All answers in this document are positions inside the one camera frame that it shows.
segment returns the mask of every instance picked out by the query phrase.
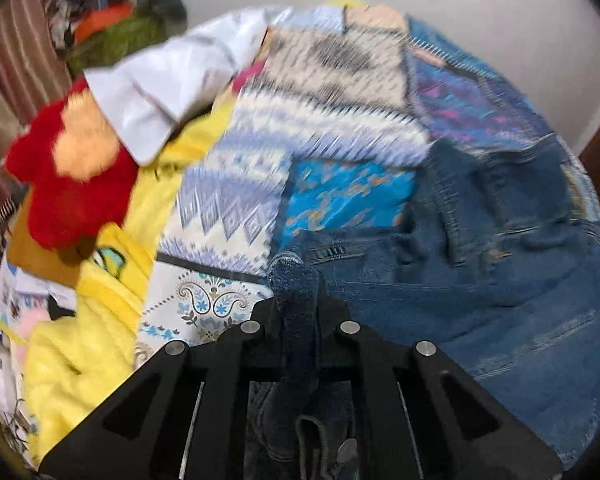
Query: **metal bolt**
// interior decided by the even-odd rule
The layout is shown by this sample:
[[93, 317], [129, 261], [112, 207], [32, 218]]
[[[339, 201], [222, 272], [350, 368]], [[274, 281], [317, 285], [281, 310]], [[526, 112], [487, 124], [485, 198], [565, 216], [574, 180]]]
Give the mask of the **metal bolt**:
[[416, 345], [416, 350], [418, 354], [429, 357], [436, 353], [436, 346], [431, 341], [420, 341]]
[[340, 324], [340, 330], [345, 334], [357, 334], [360, 332], [360, 325], [355, 321], [343, 321]]
[[245, 321], [240, 325], [240, 330], [242, 330], [245, 334], [255, 334], [258, 330], [260, 330], [260, 324], [254, 320]]
[[355, 438], [348, 438], [338, 448], [336, 460], [339, 464], [346, 464], [358, 454], [358, 442]]
[[184, 343], [182, 341], [169, 341], [164, 347], [164, 351], [169, 355], [179, 355], [184, 352]]

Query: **printed fabric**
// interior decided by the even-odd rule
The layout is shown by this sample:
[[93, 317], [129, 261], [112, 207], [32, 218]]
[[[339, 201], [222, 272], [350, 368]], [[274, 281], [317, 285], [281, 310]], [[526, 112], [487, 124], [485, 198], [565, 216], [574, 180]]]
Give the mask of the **printed fabric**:
[[426, 113], [423, 120], [433, 139], [451, 137], [475, 148], [528, 146], [536, 133], [516, 109], [490, 101], [478, 77], [459, 75], [412, 57], [418, 79], [418, 97]]
[[29, 466], [35, 466], [29, 444], [28, 434], [38, 432], [35, 417], [29, 415], [22, 393], [22, 374], [13, 353], [0, 342], [0, 425], [7, 444], [26, 460]]
[[39, 321], [50, 320], [48, 291], [19, 292], [16, 289], [19, 273], [23, 270], [3, 256], [0, 263], [0, 331], [9, 337], [14, 347], [26, 346], [32, 327]]
[[416, 166], [427, 133], [412, 115], [404, 38], [275, 29], [264, 70], [242, 89], [219, 145]]
[[290, 165], [282, 150], [212, 150], [185, 170], [158, 252], [264, 276]]
[[343, 8], [336, 6], [317, 6], [312, 9], [293, 9], [288, 16], [277, 20], [276, 26], [288, 28], [321, 28], [336, 34], [344, 32]]
[[413, 192], [413, 172], [374, 162], [303, 160], [296, 171], [281, 246], [301, 230], [396, 225]]
[[347, 6], [344, 12], [346, 27], [384, 28], [389, 32], [406, 34], [408, 26], [401, 12], [389, 6]]
[[156, 262], [138, 330], [134, 367], [173, 339], [190, 346], [215, 341], [227, 328], [249, 319], [254, 304], [270, 297], [264, 285]]
[[457, 46], [436, 28], [413, 16], [409, 16], [409, 33], [413, 46], [428, 50], [456, 68], [468, 70], [486, 78], [502, 79], [502, 76], [489, 65]]

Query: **red fleece fabric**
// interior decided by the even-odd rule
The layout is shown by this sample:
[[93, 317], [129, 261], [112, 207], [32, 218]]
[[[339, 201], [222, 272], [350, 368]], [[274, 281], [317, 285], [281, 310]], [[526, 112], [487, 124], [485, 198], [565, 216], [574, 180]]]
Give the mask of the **red fleece fabric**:
[[69, 95], [86, 88], [87, 82], [80, 78], [63, 99], [42, 108], [31, 121], [29, 133], [11, 145], [6, 157], [7, 171], [32, 185], [27, 227], [46, 249], [95, 237], [108, 222], [121, 224], [138, 175], [138, 166], [122, 145], [113, 166], [88, 182], [56, 174], [52, 152], [64, 130], [60, 113]]

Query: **turquoise fabric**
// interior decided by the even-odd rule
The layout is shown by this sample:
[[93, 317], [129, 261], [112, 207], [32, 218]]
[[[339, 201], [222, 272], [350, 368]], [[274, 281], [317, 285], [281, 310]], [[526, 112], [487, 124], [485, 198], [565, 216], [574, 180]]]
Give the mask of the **turquoise fabric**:
[[413, 193], [413, 171], [389, 170], [374, 162], [310, 159], [297, 168], [281, 246], [301, 230], [395, 225]]

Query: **striped curtain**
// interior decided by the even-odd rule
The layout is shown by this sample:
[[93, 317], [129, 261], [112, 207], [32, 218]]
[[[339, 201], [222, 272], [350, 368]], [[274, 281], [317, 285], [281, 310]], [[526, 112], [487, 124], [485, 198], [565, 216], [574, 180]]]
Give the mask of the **striped curtain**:
[[[0, 160], [37, 111], [71, 85], [49, 37], [51, 1], [6, 0], [0, 7]], [[0, 168], [0, 204], [12, 186]]]

